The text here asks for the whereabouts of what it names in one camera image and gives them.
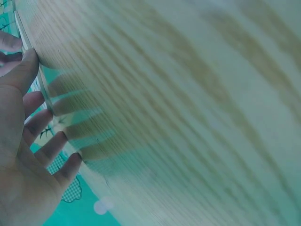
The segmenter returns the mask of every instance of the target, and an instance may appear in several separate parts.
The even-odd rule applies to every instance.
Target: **checkered pattern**
[[[53,163],[47,168],[47,170],[51,174],[54,174],[64,165],[64,163],[65,163],[64,159],[59,155],[56,157]],[[79,200],[80,198],[81,198],[81,187],[80,187],[79,180],[75,178],[74,181],[71,183],[71,185],[63,194],[62,201],[70,203],[73,202],[74,200]]]

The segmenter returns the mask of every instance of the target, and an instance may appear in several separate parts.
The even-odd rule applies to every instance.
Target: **wooden board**
[[[301,225],[300,0],[16,0],[81,174],[123,225]]]

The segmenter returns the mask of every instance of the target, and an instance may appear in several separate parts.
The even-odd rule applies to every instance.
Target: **finger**
[[[39,70],[39,59],[35,50],[25,52],[21,63],[0,78],[0,85],[17,88],[24,96],[36,78]]]
[[[23,103],[25,119],[27,119],[28,116],[34,113],[38,109],[38,107],[40,107],[44,103],[44,97],[39,91],[27,93],[23,97]]]
[[[76,177],[81,164],[81,157],[78,153],[73,153],[63,167],[53,176],[62,187],[62,193],[68,188]]]
[[[38,135],[52,120],[52,113],[49,110],[43,110],[36,113],[25,125],[23,129],[23,138],[31,146]]]
[[[75,73],[65,73],[58,76],[48,85],[50,97],[57,97],[74,91],[82,90],[85,87],[81,78]]]
[[[18,53],[14,53],[14,54],[4,54],[2,52],[0,52],[0,63],[1,64],[5,64],[8,62],[20,62],[22,60],[22,52],[18,52]]]
[[[11,34],[0,31],[0,49],[5,51],[17,51],[22,47],[22,40]]]
[[[134,148],[139,148],[139,146],[134,147],[132,144],[128,143],[123,136],[115,134],[100,143],[81,148],[79,153],[84,161],[93,161],[119,155],[127,150],[133,150]]]
[[[94,136],[95,134],[101,134],[112,128],[113,125],[109,123],[106,115],[100,113],[93,115],[92,117],[80,123],[67,126],[64,128],[64,132],[68,140],[75,140]]]
[[[55,134],[34,156],[42,166],[48,167],[67,143],[67,137],[63,132]]]
[[[96,108],[99,105],[99,100],[95,98],[91,91],[83,91],[56,101],[52,110],[55,116],[61,116],[80,110]]]
[[[0,77],[3,75],[6,75],[8,72],[13,70],[20,62],[15,61],[15,62],[8,62],[4,64],[2,67],[0,67]]]

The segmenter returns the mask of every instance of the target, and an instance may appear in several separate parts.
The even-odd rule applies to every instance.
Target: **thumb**
[[[0,86],[11,86],[17,88],[22,96],[29,90],[39,70],[39,58],[35,50],[25,52],[21,63],[9,73],[0,78]]]

